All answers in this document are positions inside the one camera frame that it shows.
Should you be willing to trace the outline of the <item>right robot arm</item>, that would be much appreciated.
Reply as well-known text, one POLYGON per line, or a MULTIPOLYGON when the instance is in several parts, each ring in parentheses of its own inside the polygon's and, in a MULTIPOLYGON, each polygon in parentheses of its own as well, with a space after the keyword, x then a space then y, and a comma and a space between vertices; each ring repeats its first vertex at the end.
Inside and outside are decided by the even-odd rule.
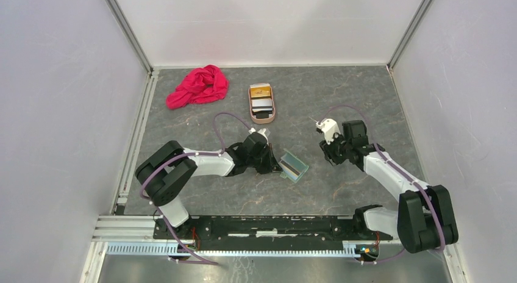
POLYGON ((352 231, 360 239, 376 231, 400 240, 409 253, 443 250, 459 240, 457 223, 448 189, 429 185, 396 163, 377 143, 371 143, 364 121, 339 125, 325 118, 316 122, 324 139, 319 147, 332 165, 345 161, 373 177, 396 200, 397 210, 374 204, 355 210, 352 231))

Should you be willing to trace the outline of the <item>silver card in tray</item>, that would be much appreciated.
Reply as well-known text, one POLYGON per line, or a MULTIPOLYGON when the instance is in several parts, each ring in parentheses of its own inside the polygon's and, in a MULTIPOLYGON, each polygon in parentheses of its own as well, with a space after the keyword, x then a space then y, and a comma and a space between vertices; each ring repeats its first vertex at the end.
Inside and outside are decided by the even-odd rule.
POLYGON ((273 110, 273 99, 272 98, 251 99, 251 110, 253 112, 273 110))

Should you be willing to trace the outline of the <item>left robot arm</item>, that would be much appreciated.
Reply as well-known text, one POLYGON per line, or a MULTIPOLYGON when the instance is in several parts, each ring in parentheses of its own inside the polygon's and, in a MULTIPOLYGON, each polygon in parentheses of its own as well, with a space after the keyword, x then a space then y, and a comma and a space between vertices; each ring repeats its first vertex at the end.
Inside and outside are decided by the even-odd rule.
POLYGON ((282 171, 266 136, 250 133, 222 151, 196 151, 172 140, 164 144, 135 170, 141 195, 154 205, 175 238, 191 232, 190 214, 179 198, 188 181, 198 176, 232 177, 248 168, 258 174, 282 171))

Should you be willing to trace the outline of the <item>red crumpled cloth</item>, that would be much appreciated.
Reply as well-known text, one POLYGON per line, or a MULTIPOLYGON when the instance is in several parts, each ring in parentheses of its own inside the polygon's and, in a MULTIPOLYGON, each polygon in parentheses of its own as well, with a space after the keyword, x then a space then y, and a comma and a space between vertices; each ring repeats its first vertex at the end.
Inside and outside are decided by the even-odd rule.
POLYGON ((174 110, 189 104, 208 104, 224 99, 229 89, 229 80, 215 65, 191 70, 170 93, 165 104, 174 110))

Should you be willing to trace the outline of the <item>orange card with stripe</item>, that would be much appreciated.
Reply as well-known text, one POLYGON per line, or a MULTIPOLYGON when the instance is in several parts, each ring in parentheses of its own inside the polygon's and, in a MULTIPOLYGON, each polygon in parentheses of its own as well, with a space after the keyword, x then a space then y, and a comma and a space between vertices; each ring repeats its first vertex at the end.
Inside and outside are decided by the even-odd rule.
POLYGON ((286 177, 292 180, 293 182, 297 182, 307 171, 306 166, 298 166, 296 164, 293 165, 285 160, 281 160, 279 162, 279 165, 282 167, 284 175, 286 175, 286 177))

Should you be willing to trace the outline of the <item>pink oval tray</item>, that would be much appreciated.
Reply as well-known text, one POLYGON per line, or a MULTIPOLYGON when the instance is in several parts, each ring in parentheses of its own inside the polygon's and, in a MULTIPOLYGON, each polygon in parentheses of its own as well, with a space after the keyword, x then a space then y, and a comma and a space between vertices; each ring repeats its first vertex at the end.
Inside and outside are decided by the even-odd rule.
POLYGON ((276 117, 273 88, 269 83, 252 84, 248 88, 249 113, 256 124, 268 124, 276 117))

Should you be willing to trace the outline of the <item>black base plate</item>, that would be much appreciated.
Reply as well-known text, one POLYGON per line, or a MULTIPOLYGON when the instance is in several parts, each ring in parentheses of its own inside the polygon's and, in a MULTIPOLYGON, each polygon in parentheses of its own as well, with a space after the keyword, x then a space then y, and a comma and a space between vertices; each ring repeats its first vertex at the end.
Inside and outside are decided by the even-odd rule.
POLYGON ((375 243, 392 236, 359 226, 352 216, 192 216, 170 233, 155 220, 153 238, 194 241, 200 251, 326 251, 343 242, 375 243))

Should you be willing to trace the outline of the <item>green card holder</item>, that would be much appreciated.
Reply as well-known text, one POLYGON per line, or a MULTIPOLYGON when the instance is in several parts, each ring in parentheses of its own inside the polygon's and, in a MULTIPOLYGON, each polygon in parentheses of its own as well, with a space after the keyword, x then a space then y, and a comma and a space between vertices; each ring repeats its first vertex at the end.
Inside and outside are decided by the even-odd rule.
POLYGON ((279 165, 282 169, 280 176, 284 179, 289 179, 293 183, 300 181, 309 169, 305 162, 287 149, 284 149, 284 155, 280 158, 279 165))

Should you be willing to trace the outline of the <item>gold card in tray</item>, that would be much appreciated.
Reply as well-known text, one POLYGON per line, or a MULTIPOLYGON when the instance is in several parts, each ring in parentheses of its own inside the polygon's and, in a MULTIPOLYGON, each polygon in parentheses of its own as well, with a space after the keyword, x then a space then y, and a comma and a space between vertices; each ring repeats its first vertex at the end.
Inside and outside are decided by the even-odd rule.
POLYGON ((271 98, 271 87, 251 87, 249 94, 251 99, 271 98))

